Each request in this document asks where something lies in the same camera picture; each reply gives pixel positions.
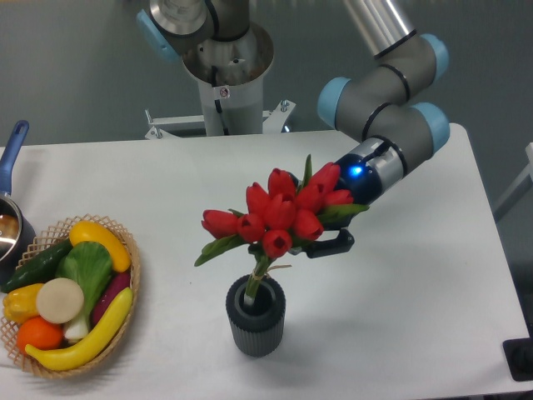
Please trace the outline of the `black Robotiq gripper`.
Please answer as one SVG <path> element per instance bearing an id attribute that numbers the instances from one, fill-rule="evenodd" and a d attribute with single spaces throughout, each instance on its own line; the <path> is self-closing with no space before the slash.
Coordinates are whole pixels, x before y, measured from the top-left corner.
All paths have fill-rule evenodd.
<path id="1" fill-rule="evenodd" d="M 355 154 L 347 154 L 335 162 L 329 162 L 318 171 L 312 171 L 311 158 L 307 157 L 304 176 L 290 175 L 296 184 L 296 196 L 302 205 L 311 209 L 326 230 L 339 230 L 333 239 L 315 241 L 289 251 L 291 255 L 305 253 L 308 258 L 323 258 L 347 253 L 355 244 L 355 238 L 346 229 L 351 220 L 366 211 L 383 194 L 377 169 Z"/>

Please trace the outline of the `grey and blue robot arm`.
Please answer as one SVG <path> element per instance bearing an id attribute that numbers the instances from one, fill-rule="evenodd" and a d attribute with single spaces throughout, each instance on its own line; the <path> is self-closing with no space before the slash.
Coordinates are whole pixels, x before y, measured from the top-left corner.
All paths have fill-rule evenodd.
<path id="1" fill-rule="evenodd" d="M 341 161 L 340 188 L 368 205 L 448 140 L 446 115 L 411 102 L 446 71 L 446 45 L 419 34 L 393 1 L 348 1 L 346 9 L 376 60 L 362 80 L 332 79 L 317 100 L 320 119 L 356 139 Z M 262 133 L 268 33 L 246 1 L 152 1 L 137 15 L 152 49 L 196 79 L 207 134 Z"/>

